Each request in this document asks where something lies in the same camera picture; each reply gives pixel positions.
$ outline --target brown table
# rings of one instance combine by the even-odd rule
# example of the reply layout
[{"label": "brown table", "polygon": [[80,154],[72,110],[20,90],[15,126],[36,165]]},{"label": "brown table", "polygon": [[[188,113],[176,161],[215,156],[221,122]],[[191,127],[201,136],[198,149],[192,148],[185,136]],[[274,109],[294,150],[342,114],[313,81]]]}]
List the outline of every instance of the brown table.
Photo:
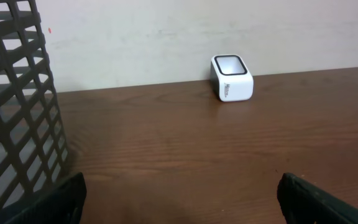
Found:
[{"label": "brown table", "polygon": [[208,81],[59,93],[82,223],[284,223],[284,172],[358,208],[358,68],[254,79],[236,103]]}]

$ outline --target white cube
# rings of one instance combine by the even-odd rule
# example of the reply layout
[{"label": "white cube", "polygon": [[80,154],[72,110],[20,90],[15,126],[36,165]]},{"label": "white cube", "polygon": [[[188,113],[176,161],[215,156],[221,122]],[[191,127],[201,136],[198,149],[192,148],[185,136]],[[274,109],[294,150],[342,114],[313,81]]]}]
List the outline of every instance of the white cube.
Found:
[{"label": "white cube", "polygon": [[211,83],[221,101],[248,100],[254,79],[238,55],[216,55],[211,59]]}]

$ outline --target logo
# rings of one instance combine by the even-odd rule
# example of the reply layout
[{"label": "logo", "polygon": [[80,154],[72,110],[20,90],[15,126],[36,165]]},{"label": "logo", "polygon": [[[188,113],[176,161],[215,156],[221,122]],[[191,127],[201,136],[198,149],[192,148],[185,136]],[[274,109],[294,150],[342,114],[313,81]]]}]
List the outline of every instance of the logo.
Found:
[{"label": "logo", "polygon": [[229,94],[230,84],[224,84],[224,97],[226,98]]}]

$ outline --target white box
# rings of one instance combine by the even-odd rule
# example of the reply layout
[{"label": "white box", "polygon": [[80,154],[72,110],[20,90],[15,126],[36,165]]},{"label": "white box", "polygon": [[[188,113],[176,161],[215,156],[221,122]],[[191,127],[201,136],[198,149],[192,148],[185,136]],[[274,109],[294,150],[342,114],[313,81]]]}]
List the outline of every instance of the white box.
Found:
[{"label": "white box", "polygon": [[254,79],[238,55],[216,55],[211,59],[211,83],[221,101],[248,100]]}]

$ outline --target black mesh wastebasket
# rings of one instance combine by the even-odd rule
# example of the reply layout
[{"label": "black mesh wastebasket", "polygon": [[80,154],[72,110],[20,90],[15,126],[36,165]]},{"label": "black mesh wastebasket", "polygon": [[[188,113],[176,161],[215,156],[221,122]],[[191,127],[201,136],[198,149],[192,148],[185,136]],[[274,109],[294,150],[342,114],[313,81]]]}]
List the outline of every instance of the black mesh wastebasket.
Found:
[{"label": "black mesh wastebasket", "polygon": [[0,210],[52,186],[67,147],[34,0],[0,0]]}]

